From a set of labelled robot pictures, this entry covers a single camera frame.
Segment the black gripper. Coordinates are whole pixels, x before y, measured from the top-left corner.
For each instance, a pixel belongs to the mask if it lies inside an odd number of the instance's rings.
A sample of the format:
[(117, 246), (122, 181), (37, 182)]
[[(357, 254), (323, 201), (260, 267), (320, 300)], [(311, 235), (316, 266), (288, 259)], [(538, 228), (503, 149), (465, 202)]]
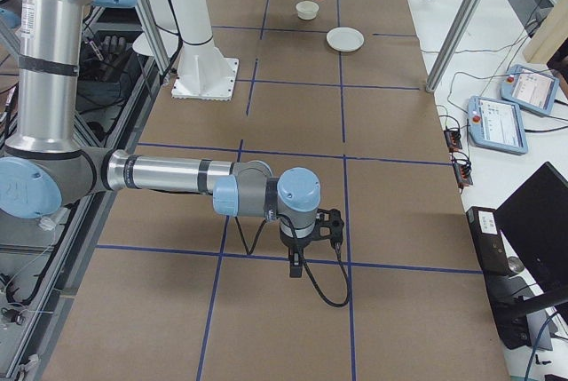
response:
[(301, 278), (302, 277), (302, 263), (300, 262), (301, 254), (304, 248), (308, 245), (308, 240), (304, 238), (294, 239), (293, 237), (283, 235), (283, 243), (288, 247), (289, 259), (289, 277)]

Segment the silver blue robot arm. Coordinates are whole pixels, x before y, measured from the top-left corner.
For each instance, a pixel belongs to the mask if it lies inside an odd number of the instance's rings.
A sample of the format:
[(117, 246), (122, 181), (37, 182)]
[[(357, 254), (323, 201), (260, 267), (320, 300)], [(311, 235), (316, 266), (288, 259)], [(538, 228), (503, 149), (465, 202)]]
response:
[(230, 217), (278, 221), (290, 273), (308, 269), (304, 248), (322, 225), (320, 182), (305, 168), (274, 177), (259, 161), (159, 158), (75, 142), (74, 119), (84, 9), (138, 0), (22, 0), (18, 124), (1, 160), (1, 208), (39, 218), (102, 191), (151, 189), (206, 194)]

